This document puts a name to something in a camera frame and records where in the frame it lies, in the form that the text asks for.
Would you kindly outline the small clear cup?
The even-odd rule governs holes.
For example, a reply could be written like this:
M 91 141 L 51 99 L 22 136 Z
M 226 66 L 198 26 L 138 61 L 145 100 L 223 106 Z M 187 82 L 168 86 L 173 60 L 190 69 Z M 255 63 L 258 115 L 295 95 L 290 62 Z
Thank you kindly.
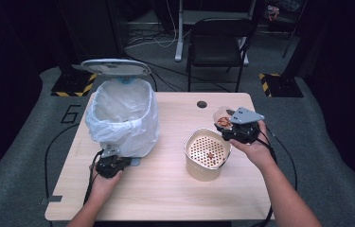
M 231 118 L 232 115 L 229 115 L 226 110 L 232 110 L 231 108 L 229 107 L 220 107 L 216 112 L 213 113 L 213 119 L 214 119 L 214 123 L 217 124 L 217 121 L 221 118 L 221 117 L 229 117 Z

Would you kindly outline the black yellow striped base plate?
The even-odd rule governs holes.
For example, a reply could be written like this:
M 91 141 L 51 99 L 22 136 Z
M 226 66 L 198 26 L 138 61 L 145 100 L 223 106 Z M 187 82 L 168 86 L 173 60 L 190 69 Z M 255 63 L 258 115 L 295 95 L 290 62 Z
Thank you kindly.
M 295 79 L 279 74 L 259 74 L 263 92 L 268 97 L 303 97 Z
M 51 89 L 53 96 L 87 96 L 93 87 L 97 74 L 76 70 L 61 74 Z

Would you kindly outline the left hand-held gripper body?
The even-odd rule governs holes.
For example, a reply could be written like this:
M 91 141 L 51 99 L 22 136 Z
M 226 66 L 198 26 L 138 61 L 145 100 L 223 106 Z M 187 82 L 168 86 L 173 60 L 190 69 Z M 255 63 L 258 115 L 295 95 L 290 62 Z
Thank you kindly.
M 96 172 L 106 178 L 113 178 L 119 171 L 122 171 L 125 168 L 125 163 L 117 155 L 103 156 L 104 150 L 100 150 L 97 153 L 99 157 L 98 162 L 95 166 Z

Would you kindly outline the person's right hand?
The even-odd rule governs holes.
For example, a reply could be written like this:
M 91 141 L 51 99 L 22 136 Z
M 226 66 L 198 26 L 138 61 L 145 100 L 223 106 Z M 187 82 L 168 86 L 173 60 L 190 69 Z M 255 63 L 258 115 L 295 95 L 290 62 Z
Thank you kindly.
M 242 144 L 237 140 L 230 139 L 229 142 L 232 146 L 244 152 L 248 159 L 264 173 L 276 167 L 276 163 L 268 149 L 269 142 L 266 135 L 266 124 L 263 121 L 258 121 L 257 123 L 260 129 L 257 141 L 252 144 Z

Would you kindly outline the white desk frame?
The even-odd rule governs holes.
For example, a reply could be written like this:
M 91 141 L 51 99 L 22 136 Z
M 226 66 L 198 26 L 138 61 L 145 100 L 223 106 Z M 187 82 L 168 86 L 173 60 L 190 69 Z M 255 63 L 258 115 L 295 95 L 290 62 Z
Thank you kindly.
M 184 50 L 184 26 L 205 18 L 247 18 L 255 13 L 257 0 L 178 0 L 177 38 L 174 60 L 180 62 Z

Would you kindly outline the brown food scraps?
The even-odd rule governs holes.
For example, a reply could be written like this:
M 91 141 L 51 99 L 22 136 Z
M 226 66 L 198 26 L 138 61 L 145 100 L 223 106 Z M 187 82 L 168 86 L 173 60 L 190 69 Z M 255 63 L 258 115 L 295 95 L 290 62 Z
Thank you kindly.
M 218 121 L 217 124 L 223 127 L 232 127 L 232 123 L 230 122 L 229 117 L 221 117 Z

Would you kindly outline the white pedal trash can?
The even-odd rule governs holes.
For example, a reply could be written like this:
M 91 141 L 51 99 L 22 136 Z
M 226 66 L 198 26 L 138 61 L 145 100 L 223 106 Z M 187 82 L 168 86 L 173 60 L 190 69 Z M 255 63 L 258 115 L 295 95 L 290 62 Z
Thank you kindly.
M 122 59 L 98 59 L 84 61 L 81 66 L 98 76 L 104 76 L 105 81 L 117 79 L 123 83 L 129 83 L 133 79 L 143 79 L 151 73 L 150 68 L 143 62 Z M 111 156 L 111 151 L 103 149 L 103 156 Z

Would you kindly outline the black folding chair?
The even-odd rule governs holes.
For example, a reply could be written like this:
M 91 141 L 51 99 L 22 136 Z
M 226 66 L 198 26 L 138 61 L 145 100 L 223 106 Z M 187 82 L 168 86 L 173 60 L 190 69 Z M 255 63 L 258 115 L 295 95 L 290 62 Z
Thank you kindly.
M 191 29 L 186 60 L 187 89 L 191 90 L 192 68 L 233 67 L 239 69 L 236 88 L 240 87 L 244 57 L 257 30 L 257 22 L 245 18 L 206 18 Z

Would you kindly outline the black tape floor mark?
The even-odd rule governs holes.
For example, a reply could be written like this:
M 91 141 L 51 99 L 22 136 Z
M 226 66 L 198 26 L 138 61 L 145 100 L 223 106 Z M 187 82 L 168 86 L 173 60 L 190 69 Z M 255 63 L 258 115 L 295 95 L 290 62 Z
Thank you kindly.
M 69 105 L 62 116 L 62 124 L 73 124 L 79 116 L 80 105 Z

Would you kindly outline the beige strainer container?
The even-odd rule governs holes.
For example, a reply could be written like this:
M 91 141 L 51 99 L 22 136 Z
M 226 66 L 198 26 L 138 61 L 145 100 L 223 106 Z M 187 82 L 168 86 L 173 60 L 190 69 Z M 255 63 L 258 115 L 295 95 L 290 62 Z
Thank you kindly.
M 231 154 L 232 146 L 209 129 L 196 130 L 185 143 L 186 170 L 196 180 L 210 182 L 217 179 Z M 215 155 L 213 160 L 206 157 Z

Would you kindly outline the white plastic trash bag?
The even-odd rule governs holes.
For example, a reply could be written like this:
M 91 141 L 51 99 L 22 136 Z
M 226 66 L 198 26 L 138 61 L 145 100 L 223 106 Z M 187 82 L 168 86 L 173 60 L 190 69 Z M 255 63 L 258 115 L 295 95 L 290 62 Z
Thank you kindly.
M 155 92 L 143 79 L 107 80 L 98 87 L 85 123 L 103 149 L 121 157 L 144 157 L 160 133 Z

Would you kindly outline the person's left hand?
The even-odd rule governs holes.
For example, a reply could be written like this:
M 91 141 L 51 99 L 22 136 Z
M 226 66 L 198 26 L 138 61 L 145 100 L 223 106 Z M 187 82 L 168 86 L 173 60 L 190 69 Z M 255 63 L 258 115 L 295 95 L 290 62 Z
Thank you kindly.
M 92 189 L 88 201 L 96 204 L 106 202 L 120 181 L 122 173 L 123 171 L 119 170 L 113 178 L 105 178 L 93 168 Z

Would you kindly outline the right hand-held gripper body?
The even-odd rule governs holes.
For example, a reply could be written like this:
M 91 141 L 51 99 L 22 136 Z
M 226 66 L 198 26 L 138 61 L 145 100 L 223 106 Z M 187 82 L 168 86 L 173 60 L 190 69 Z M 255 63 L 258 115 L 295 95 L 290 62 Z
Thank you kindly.
M 242 144 L 252 144 L 260 133 L 257 122 L 263 119 L 262 114 L 240 107 L 230 118 L 233 124 L 231 131 L 222 132 L 222 138 L 225 141 L 234 139 Z

